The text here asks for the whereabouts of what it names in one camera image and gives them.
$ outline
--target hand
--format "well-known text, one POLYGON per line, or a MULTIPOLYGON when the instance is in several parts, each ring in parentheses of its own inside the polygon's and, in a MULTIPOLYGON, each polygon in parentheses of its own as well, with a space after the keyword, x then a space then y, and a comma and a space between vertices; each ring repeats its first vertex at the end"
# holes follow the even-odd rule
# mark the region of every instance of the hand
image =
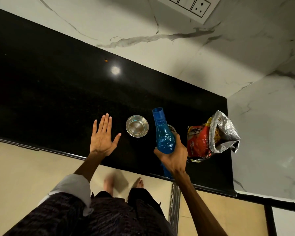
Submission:
POLYGON ((169 170, 169 172, 175 176, 176 174, 185 173, 186 161, 187 161, 187 148, 181 143, 179 134, 173 132, 176 137, 175 150, 171 154, 164 154, 155 148, 154 153, 169 170))
POLYGON ((90 139, 90 151, 103 157, 109 156, 116 149, 121 133, 118 133, 111 142, 112 117, 108 113, 102 116, 97 129, 97 120, 93 124, 93 133, 90 139))

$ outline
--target foot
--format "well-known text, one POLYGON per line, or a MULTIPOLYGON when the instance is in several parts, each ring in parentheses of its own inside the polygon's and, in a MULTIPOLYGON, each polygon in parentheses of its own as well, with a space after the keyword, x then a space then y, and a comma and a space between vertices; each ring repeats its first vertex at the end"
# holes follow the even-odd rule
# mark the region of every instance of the foot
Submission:
POLYGON ((104 191, 108 192, 111 196, 114 194, 114 174, 106 176, 104 180, 104 191))
POLYGON ((144 184, 143 184, 143 180, 141 177, 139 177, 136 182, 134 182, 132 188, 143 188, 144 184))

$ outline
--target silver foil lining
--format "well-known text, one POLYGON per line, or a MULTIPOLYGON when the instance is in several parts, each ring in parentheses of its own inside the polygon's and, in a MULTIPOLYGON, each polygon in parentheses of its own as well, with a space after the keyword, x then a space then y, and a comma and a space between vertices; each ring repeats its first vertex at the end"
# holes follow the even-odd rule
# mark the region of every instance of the silver foil lining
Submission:
POLYGON ((234 153, 239 148, 240 137, 232 123, 232 121, 221 111, 216 111, 212 116, 212 121, 210 125, 209 133, 209 146, 210 150, 214 153, 222 153, 226 149, 230 148, 234 153), (226 142, 223 142, 215 146, 214 136, 216 126, 219 127, 219 133, 221 140, 223 139, 226 142))

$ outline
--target white cuff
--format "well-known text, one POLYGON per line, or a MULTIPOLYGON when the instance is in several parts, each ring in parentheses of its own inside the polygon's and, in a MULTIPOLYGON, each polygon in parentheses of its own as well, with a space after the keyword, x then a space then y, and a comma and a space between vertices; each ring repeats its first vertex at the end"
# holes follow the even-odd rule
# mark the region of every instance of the white cuff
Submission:
POLYGON ((79 198, 85 204, 83 210, 83 216, 90 215, 94 209, 90 208, 91 199, 90 199, 90 184, 87 179, 82 175, 70 174, 63 178, 51 192, 48 193, 38 205, 43 203, 50 195, 56 193, 68 193, 72 194, 75 197, 79 198))

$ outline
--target person's left hand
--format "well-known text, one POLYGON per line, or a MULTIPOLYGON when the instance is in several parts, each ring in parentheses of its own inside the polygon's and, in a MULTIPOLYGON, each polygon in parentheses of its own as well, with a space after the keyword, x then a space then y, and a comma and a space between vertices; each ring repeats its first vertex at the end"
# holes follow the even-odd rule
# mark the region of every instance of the person's left hand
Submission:
POLYGON ((93 133, 90 139, 90 151, 102 155, 103 157, 109 156, 113 150, 116 149, 121 133, 118 133, 114 141, 111 141, 111 126, 112 118, 108 113, 102 116, 98 125, 97 120, 93 124, 93 133))

